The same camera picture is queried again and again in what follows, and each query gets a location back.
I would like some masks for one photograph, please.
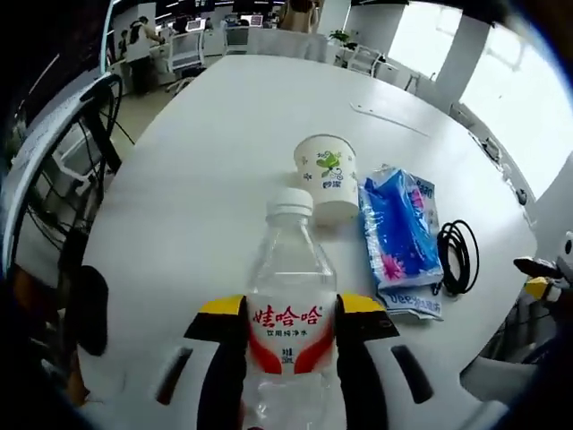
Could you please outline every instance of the paper cup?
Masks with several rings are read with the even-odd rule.
[[[350,143],[330,134],[307,137],[295,149],[295,163],[301,187],[314,199],[318,224],[358,215],[356,154]]]

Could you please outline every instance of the water bottle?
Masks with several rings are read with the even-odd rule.
[[[248,371],[251,417],[264,430],[321,428],[335,373],[336,273],[309,231],[312,197],[287,188],[268,205],[252,269]]]

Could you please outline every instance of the window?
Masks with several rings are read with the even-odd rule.
[[[462,11],[436,4],[406,6],[388,56],[435,79],[446,61]]]
[[[496,26],[460,101],[488,126],[539,198],[573,151],[573,113],[552,65]]]

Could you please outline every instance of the bottle cap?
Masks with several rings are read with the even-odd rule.
[[[280,213],[298,213],[306,217],[312,216],[312,196],[299,188],[285,188],[277,198],[267,205],[267,216]]]

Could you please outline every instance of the white table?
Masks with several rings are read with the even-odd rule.
[[[273,94],[254,98],[257,88]],[[358,114],[350,103],[431,137]],[[361,175],[389,163],[432,181],[440,221],[464,219],[472,227],[481,255],[474,289],[458,301],[443,298],[444,322],[398,328],[439,351],[452,372],[474,359],[525,281],[512,260],[533,255],[536,244],[501,173],[467,130],[359,73],[291,58],[229,56],[150,124],[96,218],[84,263],[109,286],[108,347],[102,357],[80,353],[90,390],[117,389],[123,360],[183,336],[206,301],[245,292],[266,227],[265,203],[294,183],[293,150],[315,133],[348,139]],[[371,296],[358,222],[320,241],[338,272],[338,290]]]

